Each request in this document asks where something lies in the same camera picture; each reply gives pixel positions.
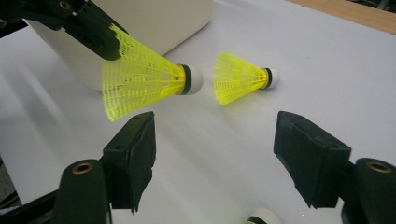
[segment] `black band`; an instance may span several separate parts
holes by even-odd
[[[268,89],[271,86],[271,83],[272,83],[272,72],[271,72],[271,69],[269,69],[269,68],[264,68],[264,69],[268,73],[268,83],[265,86],[265,89]]]
[[[259,217],[250,217],[247,221],[252,222],[254,224],[267,224],[264,220],[262,220]]]
[[[190,87],[191,87],[191,70],[185,64],[181,64],[181,66],[183,67],[184,74],[186,75],[186,82],[184,84],[183,92],[180,95],[185,95],[190,91]]]

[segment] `white table surface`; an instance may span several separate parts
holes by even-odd
[[[278,86],[220,106],[213,67],[223,50],[277,69]],[[113,211],[114,223],[240,224],[259,207],[283,223],[342,223],[343,202],[309,209],[274,155],[276,115],[312,120],[353,148],[353,162],[396,164],[395,52],[394,35],[286,1],[217,0],[212,21],[166,55],[201,69],[202,90],[111,123],[101,95],[25,28],[0,39],[0,153],[28,203],[57,189],[69,164],[99,159],[130,117],[152,110],[153,179],[139,212]]]

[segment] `shuttlecock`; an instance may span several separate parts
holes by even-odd
[[[201,89],[203,78],[196,68],[169,62],[116,25],[110,29],[120,41],[120,58],[103,64],[102,91],[111,121],[170,95],[191,95]]]
[[[216,60],[214,89],[221,105],[258,89],[273,88],[278,80],[276,70],[257,67],[229,52],[222,52]]]

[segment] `plastic shuttlecock skirt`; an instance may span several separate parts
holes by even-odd
[[[117,120],[172,94],[188,94],[186,80],[191,83],[191,76],[186,78],[186,71],[190,72],[186,65],[169,62],[115,25],[110,29],[120,41],[120,58],[103,63],[102,91],[110,120]]]
[[[227,105],[255,90],[273,87],[277,74],[273,69],[260,68],[229,52],[222,52],[216,60],[214,89],[221,105]]]

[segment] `black bracket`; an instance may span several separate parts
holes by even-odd
[[[106,60],[120,57],[120,43],[109,29],[116,21],[91,0],[0,0],[0,26],[20,19],[39,21],[52,30],[65,31]]]
[[[114,136],[100,160],[69,165],[57,190],[0,216],[0,223],[111,223],[110,205],[137,211],[155,154],[154,114],[137,115]]]
[[[310,120],[280,111],[274,153],[308,206],[345,202],[345,224],[396,223],[396,168],[384,161],[349,161],[351,148]]]

